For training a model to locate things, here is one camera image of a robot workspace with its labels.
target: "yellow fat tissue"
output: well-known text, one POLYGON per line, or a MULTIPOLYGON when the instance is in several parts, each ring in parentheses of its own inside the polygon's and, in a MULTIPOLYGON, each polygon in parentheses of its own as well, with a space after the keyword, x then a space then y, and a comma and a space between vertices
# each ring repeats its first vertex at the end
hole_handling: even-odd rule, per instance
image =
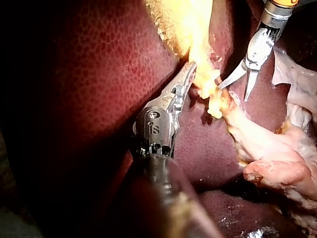
POLYGON ((194 84, 201 98, 209 100, 208 113, 222 117, 227 108, 215 79, 220 71, 210 60, 209 27, 213 0, 144 0, 162 41, 179 59, 188 56, 197 64, 194 84))

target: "scissors blade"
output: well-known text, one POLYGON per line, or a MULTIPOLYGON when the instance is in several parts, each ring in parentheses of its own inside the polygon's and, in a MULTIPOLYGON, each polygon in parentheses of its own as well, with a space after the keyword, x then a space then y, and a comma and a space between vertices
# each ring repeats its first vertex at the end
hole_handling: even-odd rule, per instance
POLYGON ((249 101, 249 97, 257 81, 258 73, 259 73, 258 70, 253 70, 253 69, 247 70, 247 83, 246 83, 246 89, 244 93, 245 102, 249 101))
POLYGON ((245 65, 245 60, 242 59, 239 65, 233 70, 233 72, 221 84, 219 84, 218 88, 224 89, 225 87, 238 81, 246 73, 247 73, 247 68, 245 65))

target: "scissors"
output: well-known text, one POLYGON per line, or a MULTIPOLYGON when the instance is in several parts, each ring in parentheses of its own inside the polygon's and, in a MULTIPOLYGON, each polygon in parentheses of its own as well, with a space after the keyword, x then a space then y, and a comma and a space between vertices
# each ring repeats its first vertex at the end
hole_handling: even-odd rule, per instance
POLYGON ((254 89, 259 71, 270 55, 274 46, 274 41, 270 37, 271 30, 260 28, 251 38, 245 57, 240 61, 239 65, 221 84, 219 89, 231 85, 247 74, 247 83, 244 92, 244 101, 248 102, 251 92, 254 89))

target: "engraved logo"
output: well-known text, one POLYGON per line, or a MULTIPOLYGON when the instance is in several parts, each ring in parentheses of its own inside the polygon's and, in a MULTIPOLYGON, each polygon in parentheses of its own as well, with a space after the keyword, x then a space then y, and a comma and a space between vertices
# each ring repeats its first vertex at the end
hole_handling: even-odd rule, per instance
POLYGON ((148 122, 150 134, 159 134, 159 126, 154 125, 153 122, 148 122))

